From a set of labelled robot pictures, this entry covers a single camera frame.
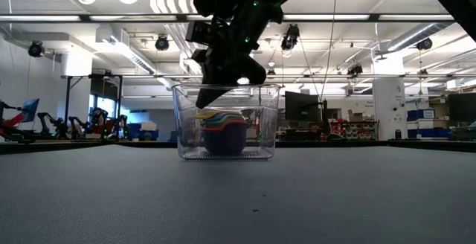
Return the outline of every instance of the cardboard box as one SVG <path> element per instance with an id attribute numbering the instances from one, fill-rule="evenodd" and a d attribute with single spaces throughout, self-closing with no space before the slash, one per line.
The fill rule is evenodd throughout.
<path id="1" fill-rule="evenodd" d="M 364 113 L 353 113 L 349 109 L 349 122 L 364 121 Z"/>

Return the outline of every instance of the column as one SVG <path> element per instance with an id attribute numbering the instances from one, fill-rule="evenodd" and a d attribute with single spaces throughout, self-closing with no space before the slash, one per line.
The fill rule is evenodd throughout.
<path id="1" fill-rule="evenodd" d="M 400 53 L 385 55 L 386 60 L 373 61 L 374 74 L 404 74 Z M 373 100 L 376 121 L 379 122 L 379 140 L 395 138 L 400 130 L 402 138 L 408 137 L 405 108 L 405 80 L 402 77 L 380 78 L 373 81 Z"/>

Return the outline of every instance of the security camera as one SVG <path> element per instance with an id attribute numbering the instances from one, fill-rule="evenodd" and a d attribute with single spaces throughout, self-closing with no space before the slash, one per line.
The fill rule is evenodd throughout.
<path id="1" fill-rule="evenodd" d="M 28 55 L 35 58 L 41 58 L 45 55 L 45 49 L 43 48 L 43 42 L 32 42 L 28 49 Z"/>
<path id="2" fill-rule="evenodd" d="M 159 51 L 166 51 L 169 48 L 167 35 L 158 35 L 158 39 L 155 42 L 155 48 Z"/>

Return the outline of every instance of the table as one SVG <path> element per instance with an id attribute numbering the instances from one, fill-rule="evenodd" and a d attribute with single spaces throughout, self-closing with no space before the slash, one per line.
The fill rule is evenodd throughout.
<path id="1" fill-rule="evenodd" d="M 0 155 L 0 243 L 475 243 L 475 169 L 472 153 L 397 147 Z"/>

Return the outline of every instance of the air duct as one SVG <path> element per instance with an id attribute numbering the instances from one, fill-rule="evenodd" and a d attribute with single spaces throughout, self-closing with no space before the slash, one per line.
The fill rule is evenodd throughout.
<path id="1" fill-rule="evenodd" d="M 403 33 L 401 36 L 390 41 L 386 48 L 376 52 L 377 55 L 389 54 L 397 51 L 401 51 L 404 48 L 413 46 L 418 42 L 427 39 L 430 36 L 442 31 L 443 29 L 453 25 L 453 23 L 431 23 L 417 25 L 415 28 L 410 29 L 408 32 Z"/>

